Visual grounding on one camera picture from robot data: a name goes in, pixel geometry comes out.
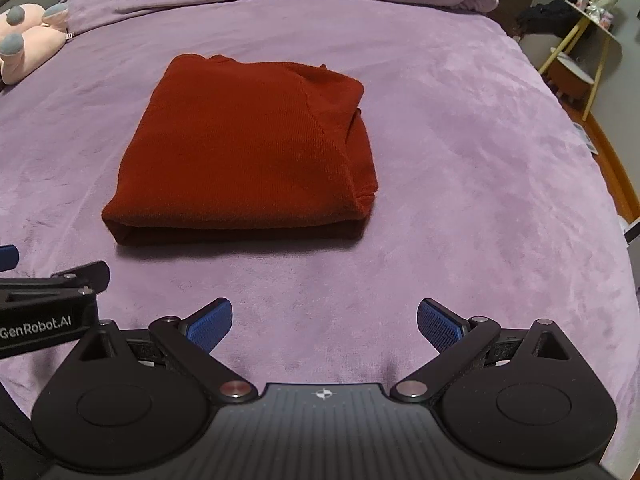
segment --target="folded red sweater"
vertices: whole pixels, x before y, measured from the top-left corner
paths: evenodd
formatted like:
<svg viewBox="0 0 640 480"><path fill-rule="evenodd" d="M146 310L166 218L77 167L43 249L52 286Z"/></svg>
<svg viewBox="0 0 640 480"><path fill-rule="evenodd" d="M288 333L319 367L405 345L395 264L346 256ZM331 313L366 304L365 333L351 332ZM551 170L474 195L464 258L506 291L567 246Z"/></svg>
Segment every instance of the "folded red sweater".
<svg viewBox="0 0 640 480"><path fill-rule="evenodd" d="M378 189L359 81L297 63L170 63L102 218L146 245L362 234Z"/></svg>

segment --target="wooden floor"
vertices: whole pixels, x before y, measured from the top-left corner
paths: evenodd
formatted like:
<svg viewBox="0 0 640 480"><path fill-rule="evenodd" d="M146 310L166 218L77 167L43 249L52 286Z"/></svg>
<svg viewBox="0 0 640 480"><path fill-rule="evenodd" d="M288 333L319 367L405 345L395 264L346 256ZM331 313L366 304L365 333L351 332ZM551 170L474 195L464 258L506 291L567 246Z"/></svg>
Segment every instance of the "wooden floor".
<svg viewBox="0 0 640 480"><path fill-rule="evenodd" d="M569 114L572 121L582 125L596 150L598 150L598 155L593 155L593 158L600 167L604 181L607 183L607 189L609 189L613 202L616 204L618 214L631 224L631 222L640 218L640 203L626 175L626 171L620 164L620 160L611 147L609 140L592 115L589 115L587 120L583 121L580 110L571 108L566 102L562 102L562 107Z"/></svg>

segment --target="stuffed animal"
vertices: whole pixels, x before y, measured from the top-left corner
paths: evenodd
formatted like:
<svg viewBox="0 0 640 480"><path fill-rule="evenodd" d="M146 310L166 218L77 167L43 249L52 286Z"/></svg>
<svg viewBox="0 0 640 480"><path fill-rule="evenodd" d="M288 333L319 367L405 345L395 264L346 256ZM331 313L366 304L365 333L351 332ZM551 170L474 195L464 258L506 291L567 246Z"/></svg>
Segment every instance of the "stuffed animal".
<svg viewBox="0 0 640 480"><path fill-rule="evenodd" d="M67 4L44 10L35 4L0 14L0 76L7 85L27 77L66 42Z"/></svg>

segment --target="yellow table leg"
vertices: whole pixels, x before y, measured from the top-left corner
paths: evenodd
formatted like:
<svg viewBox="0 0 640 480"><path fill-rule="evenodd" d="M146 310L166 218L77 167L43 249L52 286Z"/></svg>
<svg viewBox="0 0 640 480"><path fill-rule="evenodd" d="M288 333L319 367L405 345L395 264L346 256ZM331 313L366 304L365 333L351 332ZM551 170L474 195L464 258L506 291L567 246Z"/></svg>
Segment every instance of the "yellow table leg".
<svg viewBox="0 0 640 480"><path fill-rule="evenodd" d="M587 106L584 109L584 113L582 114L582 120L586 121L589 116L589 112L591 112L591 107L593 106L593 102L596 99L596 94L598 92L598 86L600 85L600 78L602 77L602 71L604 70L604 65L607 62L607 54L609 53L609 41L611 40L609 34L605 34L604 44L602 45L602 53L600 54L600 62L598 63L598 70L596 71L596 77L594 78L593 86L591 87L591 94L589 94L589 101L587 102Z"/></svg>
<svg viewBox="0 0 640 480"><path fill-rule="evenodd" d="M583 17L580 18L580 21L578 22L578 25L580 26L580 29L578 30L578 33L575 35L573 41L571 43L569 43L569 46L564 51L566 54L569 54L574 49L575 44L578 43L578 41L580 40L580 38L584 34L584 31L587 30L587 27L589 27L589 23L590 22L591 22L591 20L589 18L587 18L586 16L583 16Z"/></svg>
<svg viewBox="0 0 640 480"><path fill-rule="evenodd" d="M546 72L546 70L556 60L556 57L558 57L558 55L564 50L564 48L569 44L569 42L574 38L574 36L578 34L579 30L580 30L580 22L576 23L575 27L572 28L571 32L569 32L567 37L564 38L564 40L562 40L562 43L560 43L556 47L556 49L553 51L551 56L549 56L549 58L545 61L544 65L540 67L540 70L538 70L538 73L540 75L543 75L543 73Z"/></svg>

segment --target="metal screw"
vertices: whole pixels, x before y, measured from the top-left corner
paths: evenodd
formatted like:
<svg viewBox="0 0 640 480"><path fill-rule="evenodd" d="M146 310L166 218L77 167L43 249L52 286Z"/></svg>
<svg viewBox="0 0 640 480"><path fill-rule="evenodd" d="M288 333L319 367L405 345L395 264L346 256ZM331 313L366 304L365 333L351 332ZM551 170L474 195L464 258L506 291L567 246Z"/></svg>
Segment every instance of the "metal screw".
<svg viewBox="0 0 640 480"><path fill-rule="evenodd" d="M420 381L402 381L396 384L396 392L404 397L420 397L427 392L427 385Z"/></svg>
<svg viewBox="0 0 640 480"><path fill-rule="evenodd" d="M246 381L229 381L220 386L220 393L225 397L239 399L251 393L251 385Z"/></svg>

